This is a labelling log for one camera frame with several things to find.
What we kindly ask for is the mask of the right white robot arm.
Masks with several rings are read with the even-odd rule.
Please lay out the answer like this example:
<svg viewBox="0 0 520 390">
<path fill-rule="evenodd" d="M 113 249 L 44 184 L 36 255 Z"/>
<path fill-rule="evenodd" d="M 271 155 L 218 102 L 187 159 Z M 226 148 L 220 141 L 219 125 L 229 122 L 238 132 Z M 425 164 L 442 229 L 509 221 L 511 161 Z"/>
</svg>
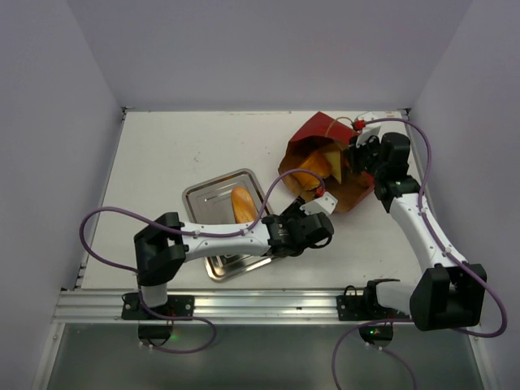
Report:
<svg viewBox="0 0 520 390">
<path fill-rule="evenodd" d="M 354 136 L 346 156 L 354 172 L 373 178 L 375 196 L 404 232 L 422 271 L 415 285 L 398 279 L 369 281 L 362 298 L 365 315 L 380 319 L 389 310 L 398 310 L 421 331 L 476 325 L 485 294 L 477 279 L 485 280 L 486 271 L 479 264 L 462 270 L 434 241 L 433 233 L 439 238 L 444 233 L 435 221 L 423 220 L 431 211 L 419 194 L 419 182 L 408 172 L 410 139 L 396 132 Z"/>
</svg>

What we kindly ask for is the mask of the red paper bag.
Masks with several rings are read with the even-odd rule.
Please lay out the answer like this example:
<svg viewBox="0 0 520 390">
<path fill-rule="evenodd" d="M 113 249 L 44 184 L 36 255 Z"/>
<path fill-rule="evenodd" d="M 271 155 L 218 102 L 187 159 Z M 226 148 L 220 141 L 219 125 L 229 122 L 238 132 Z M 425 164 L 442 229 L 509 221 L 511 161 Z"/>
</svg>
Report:
<svg viewBox="0 0 520 390">
<path fill-rule="evenodd" d="M 346 151 L 358 132 L 350 124 L 319 111 L 308 119 L 287 144 L 278 172 L 286 188 L 309 202 L 320 193 L 329 192 L 338 201 L 337 213 L 346 213 L 374 189 L 374 180 L 366 173 L 356 173 Z"/>
</svg>

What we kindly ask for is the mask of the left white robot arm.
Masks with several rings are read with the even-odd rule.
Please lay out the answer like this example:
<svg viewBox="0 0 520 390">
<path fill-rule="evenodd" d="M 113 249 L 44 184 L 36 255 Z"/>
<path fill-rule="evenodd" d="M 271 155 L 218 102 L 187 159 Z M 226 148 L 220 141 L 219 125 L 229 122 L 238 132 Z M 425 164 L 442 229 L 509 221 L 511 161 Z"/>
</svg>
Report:
<svg viewBox="0 0 520 390">
<path fill-rule="evenodd" d="M 324 193 L 305 204 L 295 201 L 283 214 L 269 214 L 257 223 L 202 225 L 183 223 L 176 212 L 162 215 L 134 236 L 142 312 L 151 319 L 167 313 L 167 283 L 185 262 L 235 255 L 297 257 L 328 245 L 334 234 L 329 216 L 337 204 Z"/>
</svg>

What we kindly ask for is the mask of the long bread loaf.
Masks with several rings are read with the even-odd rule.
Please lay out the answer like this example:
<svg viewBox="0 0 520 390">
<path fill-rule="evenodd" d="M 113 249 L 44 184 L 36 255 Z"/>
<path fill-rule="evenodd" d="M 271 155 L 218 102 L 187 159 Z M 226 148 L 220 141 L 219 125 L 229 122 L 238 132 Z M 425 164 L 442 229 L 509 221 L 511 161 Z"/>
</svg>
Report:
<svg viewBox="0 0 520 390">
<path fill-rule="evenodd" d="M 249 191 L 241 186 L 231 191 L 231 203 L 236 223 L 253 222 L 258 212 Z"/>
</svg>

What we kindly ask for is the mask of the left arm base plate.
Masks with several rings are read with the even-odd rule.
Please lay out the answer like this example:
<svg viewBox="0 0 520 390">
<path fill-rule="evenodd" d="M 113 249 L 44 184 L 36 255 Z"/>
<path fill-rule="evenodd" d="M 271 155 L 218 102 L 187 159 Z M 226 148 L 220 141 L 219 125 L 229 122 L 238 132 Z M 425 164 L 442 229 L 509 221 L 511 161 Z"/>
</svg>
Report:
<svg viewBox="0 0 520 390">
<path fill-rule="evenodd" d="M 141 304 L 137 292 L 129 292 L 122 296 L 123 309 L 121 319 L 133 321 L 159 320 L 150 314 Z M 150 309 L 162 316 L 168 317 L 192 317 L 195 297 L 191 295 L 169 295 L 167 303 Z"/>
</svg>

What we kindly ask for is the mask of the aluminium mounting rail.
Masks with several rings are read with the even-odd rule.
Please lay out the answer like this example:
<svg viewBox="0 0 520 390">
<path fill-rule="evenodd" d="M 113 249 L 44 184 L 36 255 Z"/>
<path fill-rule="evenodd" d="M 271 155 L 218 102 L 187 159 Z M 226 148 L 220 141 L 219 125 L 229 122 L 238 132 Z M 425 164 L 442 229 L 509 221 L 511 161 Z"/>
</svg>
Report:
<svg viewBox="0 0 520 390">
<path fill-rule="evenodd" d="M 171 290 L 191 296 L 193 315 L 216 325 L 331 325 L 339 322 L 336 297 L 341 289 Z M 121 323 L 123 290 L 61 292 L 52 323 Z"/>
</svg>

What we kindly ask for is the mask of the yellow triangular sandwich bread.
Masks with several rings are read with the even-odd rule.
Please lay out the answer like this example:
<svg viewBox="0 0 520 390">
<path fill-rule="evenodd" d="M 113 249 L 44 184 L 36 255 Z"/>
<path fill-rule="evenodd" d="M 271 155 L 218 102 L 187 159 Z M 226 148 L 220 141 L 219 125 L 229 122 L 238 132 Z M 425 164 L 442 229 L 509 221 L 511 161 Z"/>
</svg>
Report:
<svg viewBox="0 0 520 390">
<path fill-rule="evenodd" d="M 343 183 L 343 168 L 345 156 L 343 150 L 335 144 L 326 145 L 320 149 L 320 153 L 331 166 L 331 176 L 339 183 Z"/>
</svg>

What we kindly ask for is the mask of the metal tray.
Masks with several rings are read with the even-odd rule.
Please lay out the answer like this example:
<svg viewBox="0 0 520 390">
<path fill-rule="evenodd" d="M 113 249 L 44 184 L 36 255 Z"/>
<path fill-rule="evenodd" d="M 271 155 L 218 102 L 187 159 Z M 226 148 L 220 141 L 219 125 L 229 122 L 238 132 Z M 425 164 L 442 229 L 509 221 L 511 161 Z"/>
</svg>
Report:
<svg viewBox="0 0 520 390">
<path fill-rule="evenodd" d="M 254 172 L 242 168 L 186 188 L 182 199 L 189 220 L 199 224 L 234 223 L 231 192 L 235 187 L 245 188 L 256 207 L 260 207 L 265 199 L 265 192 Z M 208 276 L 215 282 L 236 278 L 276 261 L 273 257 L 244 254 L 204 259 Z"/>
</svg>

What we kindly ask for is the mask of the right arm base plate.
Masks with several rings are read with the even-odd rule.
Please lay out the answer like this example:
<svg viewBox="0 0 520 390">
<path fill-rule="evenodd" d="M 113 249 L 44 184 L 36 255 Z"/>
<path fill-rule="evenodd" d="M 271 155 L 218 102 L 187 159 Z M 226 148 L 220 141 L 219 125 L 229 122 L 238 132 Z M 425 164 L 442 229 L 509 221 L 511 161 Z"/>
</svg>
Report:
<svg viewBox="0 0 520 390">
<path fill-rule="evenodd" d="M 364 288 L 348 285 L 336 297 L 336 311 L 340 321 L 370 321 L 392 317 L 391 310 L 377 302 L 375 286 L 369 284 Z"/>
</svg>

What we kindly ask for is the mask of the round flower bread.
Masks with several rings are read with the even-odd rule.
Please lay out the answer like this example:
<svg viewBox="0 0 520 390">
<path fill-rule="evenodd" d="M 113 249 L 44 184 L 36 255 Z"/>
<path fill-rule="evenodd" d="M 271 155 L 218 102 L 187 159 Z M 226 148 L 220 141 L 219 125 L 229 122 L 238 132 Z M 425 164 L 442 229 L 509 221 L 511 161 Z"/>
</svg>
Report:
<svg viewBox="0 0 520 390">
<path fill-rule="evenodd" d="M 298 171 L 292 173 L 292 176 L 305 191 L 310 191 L 320 186 L 320 180 L 315 175 L 324 180 L 331 174 L 331 166 L 323 155 L 318 152 L 309 155 L 297 169 Z M 303 170 L 312 171 L 315 175 L 305 173 Z"/>
</svg>

